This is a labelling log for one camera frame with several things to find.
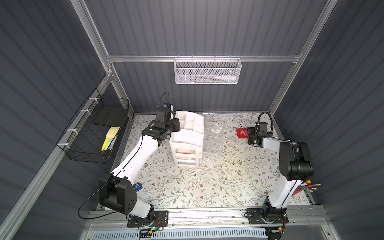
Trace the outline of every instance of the black wire basket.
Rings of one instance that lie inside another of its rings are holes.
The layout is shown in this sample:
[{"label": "black wire basket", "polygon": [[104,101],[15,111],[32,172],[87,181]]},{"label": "black wire basket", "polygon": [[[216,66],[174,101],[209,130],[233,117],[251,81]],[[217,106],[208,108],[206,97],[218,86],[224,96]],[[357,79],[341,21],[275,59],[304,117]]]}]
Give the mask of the black wire basket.
[{"label": "black wire basket", "polygon": [[[103,106],[113,106],[125,109],[125,118],[123,123],[105,151],[101,151],[101,149],[110,126],[94,124],[94,120]],[[127,99],[99,95],[93,100],[88,109],[82,110],[84,111],[84,114],[74,128],[75,130],[70,130],[71,135],[69,136],[66,144],[57,145],[71,160],[107,164],[108,160],[111,159],[111,156],[114,155],[113,152],[117,152],[119,148],[129,120],[127,115],[128,110],[129,107]]]}]

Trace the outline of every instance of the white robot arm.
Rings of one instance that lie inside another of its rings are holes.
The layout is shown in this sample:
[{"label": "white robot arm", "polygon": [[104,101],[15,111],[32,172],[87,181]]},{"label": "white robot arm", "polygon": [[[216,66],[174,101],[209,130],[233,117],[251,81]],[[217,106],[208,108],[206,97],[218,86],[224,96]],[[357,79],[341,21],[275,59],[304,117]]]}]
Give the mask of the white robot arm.
[{"label": "white robot arm", "polygon": [[133,181],[161,142],[176,131],[180,131],[179,119],[173,118],[173,107],[166,103],[156,110],[156,119],[142,131],[139,142],[125,160],[111,174],[104,174],[99,179],[100,204],[125,215],[137,216],[141,222],[151,223],[154,207],[137,198]]},{"label": "white robot arm", "polygon": [[283,218],[288,201],[296,188],[309,176],[313,175],[311,155],[308,145],[304,142],[291,142],[272,137],[271,130],[267,131],[266,122],[260,122],[263,112],[259,115],[255,127],[248,128],[248,144],[275,151],[279,155],[280,177],[275,189],[264,201],[261,215],[266,223],[272,223],[279,217]]}]

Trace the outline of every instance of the zip tie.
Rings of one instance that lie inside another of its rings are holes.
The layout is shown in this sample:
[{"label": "zip tie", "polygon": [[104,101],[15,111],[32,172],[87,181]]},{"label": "zip tie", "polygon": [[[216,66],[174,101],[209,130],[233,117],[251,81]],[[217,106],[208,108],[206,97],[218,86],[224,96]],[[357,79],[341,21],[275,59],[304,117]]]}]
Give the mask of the zip tie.
[{"label": "zip tie", "polygon": [[99,103],[99,99],[98,98],[90,98],[90,100],[96,100],[96,102]]},{"label": "zip tie", "polygon": [[89,111],[89,109],[80,110],[80,112],[82,112],[82,111],[87,111],[89,113],[89,115],[91,115],[91,112]]},{"label": "zip tie", "polygon": [[57,145],[64,145],[64,146],[67,146],[68,148],[70,147],[67,142],[66,143],[57,143]]},{"label": "zip tie", "polygon": [[74,131],[77,135],[79,135],[76,129],[68,129],[67,131]]}]

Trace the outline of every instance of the wire mesh basket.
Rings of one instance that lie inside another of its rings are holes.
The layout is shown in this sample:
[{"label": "wire mesh basket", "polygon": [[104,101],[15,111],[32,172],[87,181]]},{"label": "wire mesh basket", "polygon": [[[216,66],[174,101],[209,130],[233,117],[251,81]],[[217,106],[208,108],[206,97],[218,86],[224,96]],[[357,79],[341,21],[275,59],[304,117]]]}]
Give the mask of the wire mesh basket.
[{"label": "wire mesh basket", "polygon": [[237,84],[242,67],[239,58],[175,58],[173,65],[177,84]]},{"label": "wire mesh basket", "polygon": [[[113,138],[109,147],[105,151],[101,151],[106,134],[110,126],[102,126],[94,124],[95,117],[103,106],[113,106],[126,110],[125,119],[117,134]],[[65,152],[65,154],[75,161],[108,163],[114,147],[118,148],[117,142],[121,142],[125,127],[128,122],[128,100],[107,95],[99,95],[84,111],[79,123],[71,131],[71,135],[65,144],[57,143],[57,145]]]}]

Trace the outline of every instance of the white tube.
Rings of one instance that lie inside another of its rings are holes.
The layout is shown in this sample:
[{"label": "white tube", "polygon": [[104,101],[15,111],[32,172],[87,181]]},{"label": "white tube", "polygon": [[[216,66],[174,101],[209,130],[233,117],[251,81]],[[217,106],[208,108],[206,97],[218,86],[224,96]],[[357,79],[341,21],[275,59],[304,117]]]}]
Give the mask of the white tube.
[{"label": "white tube", "polygon": [[222,80],[222,81],[235,81],[236,76],[222,75],[222,76],[216,76],[215,79]]}]

